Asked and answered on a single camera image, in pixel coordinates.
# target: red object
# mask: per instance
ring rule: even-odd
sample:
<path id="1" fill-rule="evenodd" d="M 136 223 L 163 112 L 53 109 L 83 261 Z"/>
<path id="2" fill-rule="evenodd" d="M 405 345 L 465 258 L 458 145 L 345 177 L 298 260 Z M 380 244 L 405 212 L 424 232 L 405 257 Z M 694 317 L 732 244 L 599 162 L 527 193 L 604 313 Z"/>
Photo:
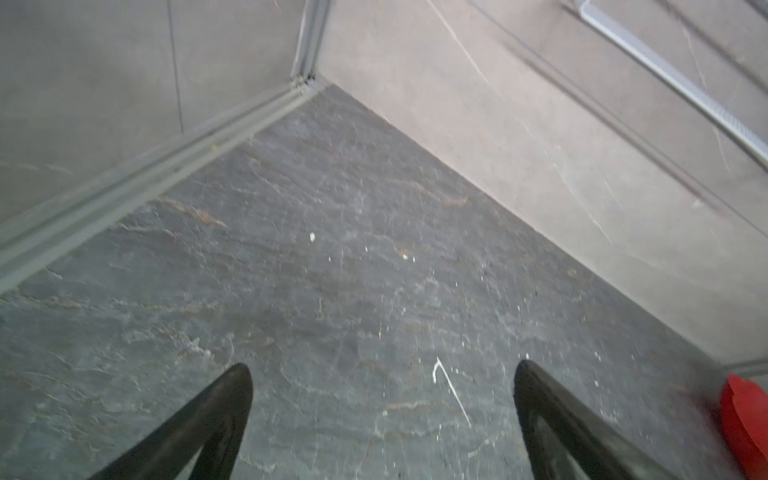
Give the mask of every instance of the red object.
<path id="1" fill-rule="evenodd" d="M 750 480 L 768 480 L 768 394 L 730 373 L 720 396 L 723 435 Z"/>

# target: white scratch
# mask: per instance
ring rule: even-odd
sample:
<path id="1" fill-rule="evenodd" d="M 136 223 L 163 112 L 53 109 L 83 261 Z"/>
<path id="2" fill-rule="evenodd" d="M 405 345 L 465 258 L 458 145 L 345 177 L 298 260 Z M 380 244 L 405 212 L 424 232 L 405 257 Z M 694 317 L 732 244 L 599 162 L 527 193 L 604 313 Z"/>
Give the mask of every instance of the white scratch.
<path id="1" fill-rule="evenodd" d="M 469 51 L 467 51 L 467 49 L 464 47 L 464 44 L 462 44 L 462 41 L 458 39 L 458 36 L 456 36 L 456 32 L 453 30 L 453 28 L 451 28 L 451 25 L 448 23 L 448 20 L 445 20 L 445 17 L 443 17 L 442 13 L 440 13 L 440 11 L 437 9 L 437 7 L 435 7 L 435 4 L 432 3 L 432 0 L 426 0 L 426 1 L 427 1 L 427 3 L 429 3 L 429 6 L 432 7 L 432 10 L 435 11 L 435 14 L 437 15 L 437 18 L 440 19 L 442 24 L 445 26 L 445 29 L 448 30 L 448 33 L 451 34 L 451 36 L 453 37 L 454 40 L 456 40 L 456 43 L 461 48 L 461 50 L 464 52 L 464 55 L 466 55 L 467 59 L 469 60 L 469 63 L 472 64 L 472 67 L 474 67 L 475 70 L 480 74 L 480 76 L 485 81 L 485 83 L 490 85 L 491 82 L 488 81 L 486 76 L 482 73 L 482 70 L 480 70 L 480 67 L 475 63 L 475 59 L 472 58 L 472 56 L 469 54 Z"/>
<path id="2" fill-rule="evenodd" d="M 611 194 L 611 198 L 613 198 L 614 202 L 616 202 L 619 208 L 621 208 L 621 204 L 619 203 L 619 200 L 616 198 L 616 195 L 614 195 L 614 191 L 611 190 L 611 186 L 608 185 L 608 182 L 605 180 L 603 180 L 603 183 L 605 184 L 605 187 L 608 189 L 608 193 Z"/>
<path id="3" fill-rule="evenodd" d="M 312 459 L 312 467 L 310 471 L 315 471 L 315 462 L 317 461 L 317 453 L 319 452 L 319 443 L 317 442 L 317 399 L 315 399 L 315 457 Z"/>
<path id="4" fill-rule="evenodd" d="M 229 332 L 227 334 L 227 336 L 224 337 L 224 338 L 226 338 L 226 339 L 228 339 L 230 341 L 231 351 L 230 351 L 230 359 L 227 360 L 227 366 L 232 366 L 232 365 L 234 365 L 232 363 L 232 360 L 235 358 L 235 344 L 234 344 L 234 341 L 233 341 L 234 338 L 235 338 L 235 334 L 234 334 L 234 332 Z"/>
<path id="5" fill-rule="evenodd" d="M 707 79 L 704 77 L 704 73 L 701 71 L 701 67 L 699 66 L 699 61 L 696 59 L 696 54 L 694 53 L 694 44 L 690 40 L 690 32 L 687 28 L 685 28 L 685 25 L 681 25 L 681 28 L 683 29 L 683 35 L 685 35 L 685 40 L 688 43 L 688 51 L 690 52 L 690 57 L 694 60 L 694 67 L 696 67 L 696 73 L 699 75 L 699 81 L 701 82 L 701 86 L 704 87 L 704 90 L 707 89 Z M 717 150 L 720 151 L 720 158 L 723 159 L 723 165 L 725 165 L 726 171 L 730 174 L 730 165 L 728 164 L 728 160 L 725 158 L 725 152 L 723 151 L 723 142 L 720 140 L 720 132 L 717 130 L 717 128 L 712 125 L 712 132 L 715 134 L 715 140 L 717 141 Z"/>
<path id="6" fill-rule="evenodd" d="M 50 268 L 47 268 L 47 267 L 46 267 L 46 268 L 45 268 L 45 270 L 46 270 L 48 273 L 50 273 L 51 275 L 55 276 L 55 277 L 56 277 L 57 279 L 59 279 L 59 280 L 63 280 L 63 279 L 64 279 L 64 277 L 63 277 L 63 276 L 59 275 L 58 273 L 56 273 L 55 271 L 51 270 Z"/>
<path id="7" fill-rule="evenodd" d="M 605 237 L 605 240 L 608 240 L 608 243 L 611 245 L 615 245 L 614 241 L 611 240 L 611 238 L 608 236 L 607 233 L 605 233 L 605 229 L 602 225 L 600 225 L 600 222 L 592 216 L 592 214 L 589 212 L 589 208 L 587 205 L 584 205 L 584 201 L 578 196 L 578 194 L 574 191 L 574 189 L 571 188 L 571 185 L 568 183 L 568 179 L 566 178 L 566 169 L 565 166 L 563 166 L 563 170 L 560 171 L 557 164 L 555 162 L 552 162 L 552 167 L 554 167 L 555 171 L 558 172 L 560 175 L 560 180 L 562 180 L 563 185 L 565 185 L 565 188 L 568 189 L 569 192 L 571 192 L 571 196 L 576 200 L 576 204 L 584 211 L 585 214 L 587 214 L 587 217 L 589 217 L 589 220 L 592 220 L 592 223 L 600 230 L 600 233 L 603 234 L 603 237 Z"/>
<path id="8" fill-rule="evenodd" d="M 61 172 L 63 174 L 67 174 L 67 175 L 74 175 L 72 170 L 67 170 L 64 167 L 58 167 L 56 165 L 51 165 L 51 164 L 48 164 L 48 165 L 45 165 L 45 166 L 48 167 L 49 169 L 53 170 L 54 172 Z"/>
<path id="9" fill-rule="evenodd" d="M 715 231 L 712 230 L 712 227 L 710 227 L 710 232 L 712 232 L 712 238 L 715 239 L 715 245 L 717 245 L 717 249 L 720 251 L 720 255 L 723 255 L 723 248 L 720 246 L 720 241 L 717 239 Z"/>
<path id="10" fill-rule="evenodd" d="M 453 383 L 451 383 L 451 377 L 449 377 L 448 372 L 445 371 L 445 367 L 442 365 L 442 362 L 440 361 L 440 357 L 436 357 L 436 358 L 437 358 L 437 362 L 435 363 L 435 368 L 432 369 L 432 382 L 437 383 L 437 367 L 440 367 L 443 375 L 445 375 L 445 379 L 448 380 L 448 386 L 451 387 L 451 392 L 453 392 L 453 396 L 456 397 L 456 402 L 458 402 L 458 406 L 462 407 L 462 413 L 464 414 L 464 418 L 467 419 L 467 424 L 469 425 L 469 428 L 471 428 L 472 422 L 469 421 L 469 415 L 467 415 L 467 411 L 464 410 L 462 401 L 458 399 L 458 394 L 456 393 L 456 389 L 453 388 Z"/>
<path id="11" fill-rule="evenodd" d="M 476 448 L 476 449 L 475 449 L 475 451 L 468 453 L 468 454 L 467 454 L 467 456 L 468 456 L 469 458 L 472 458 L 472 457 L 474 457 L 475 455 L 477 455 L 477 454 L 480 452 L 480 449 L 481 449 L 481 448 L 483 448 L 483 447 L 484 447 L 484 446 L 486 446 L 486 445 L 490 445 L 490 444 L 491 444 L 491 440 L 490 440 L 490 439 L 485 439 L 485 440 L 483 441 L 483 443 L 481 443 L 481 444 L 480 444 L 480 446 L 479 446 L 478 448 Z"/>
<path id="12" fill-rule="evenodd" d="M 250 466 L 252 466 L 254 468 L 258 468 L 259 470 L 261 470 L 264 473 L 272 473 L 272 472 L 274 472 L 275 471 L 275 467 L 277 466 L 277 464 L 275 464 L 275 463 L 272 463 L 272 464 L 269 464 L 269 465 L 264 465 L 263 463 L 257 462 L 256 460 L 251 460 L 250 456 L 248 456 L 248 455 L 243 456 L 242 453 L 238 454 L 237 458 L 239 458 L 241 461 L 245 462 L 246 465 L 250 465 Z"/>

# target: metal rail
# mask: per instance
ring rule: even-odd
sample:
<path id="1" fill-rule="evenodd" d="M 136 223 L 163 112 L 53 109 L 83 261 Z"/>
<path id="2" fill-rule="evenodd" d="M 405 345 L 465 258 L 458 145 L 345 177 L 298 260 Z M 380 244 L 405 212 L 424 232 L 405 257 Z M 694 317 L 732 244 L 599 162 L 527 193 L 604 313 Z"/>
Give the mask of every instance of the metal rail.
<path id="1" fill-rule="evenodd" d="M 515 406 L 536 480 L 675 479 L 530 360 L 515 372 Z"/>
<path id="2" fill-rule="evenodd" d="M 750 130 L 723 105 L 689 80 L 669 61 L 662 58 L 638 37 L 605 14 L 590 0 L 577 2 L 576 11 L 584 22 L 608 40 L 626 51 L 632 58 L 653 72 L 680 96 L 704 113 L 720 129 L 727 132 L 741 147 L 768 169 L 768 144 Z"/>
<path id="3" fill-rule="evenodd" d="M 240 450 L 252 399 L 250 371 L 237 363 L 91 480 L 171 480 L 200 447 L 190 478 L 226 480 Z"/>

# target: gray stone floor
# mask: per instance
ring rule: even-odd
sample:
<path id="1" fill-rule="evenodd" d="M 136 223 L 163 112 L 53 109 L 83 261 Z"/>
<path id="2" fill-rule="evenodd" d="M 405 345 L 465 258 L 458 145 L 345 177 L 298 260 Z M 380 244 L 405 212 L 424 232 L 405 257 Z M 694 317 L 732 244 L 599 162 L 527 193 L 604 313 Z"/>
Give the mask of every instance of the gray stone floor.
<path id="1" fill-rule="evenodd" d="M 0 297 L 0 477 L 82 478 L 245 362 L 233 478 L 531 478 L 522 358 L 740 478 L 714 363 L 330 88 Z"/>

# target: baseboard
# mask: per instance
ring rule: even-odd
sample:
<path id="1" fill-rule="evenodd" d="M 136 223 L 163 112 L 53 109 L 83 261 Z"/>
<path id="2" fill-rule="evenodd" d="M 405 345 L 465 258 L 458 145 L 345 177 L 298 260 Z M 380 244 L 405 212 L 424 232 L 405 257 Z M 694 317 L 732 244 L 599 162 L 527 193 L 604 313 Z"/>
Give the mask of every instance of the baseboard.
<path id="1" fill-rule="evenodd" d="M 69 252 L 136 207 L 162 194 L 197 169 L 322 91 L 322 79 L 291 82 L 260 103 L 189 137 L 169 151 L 122 166 L 0 225 L 0 293 Z"/>
<path id="2" fill-rule="evenodd" d="M 749 362 L 732 363 L 726 365 L 728 372 L 736 373 L 738 376 L 753 378 L 758 376 L 768 376 L 768 359 L 756 359 Z"/>

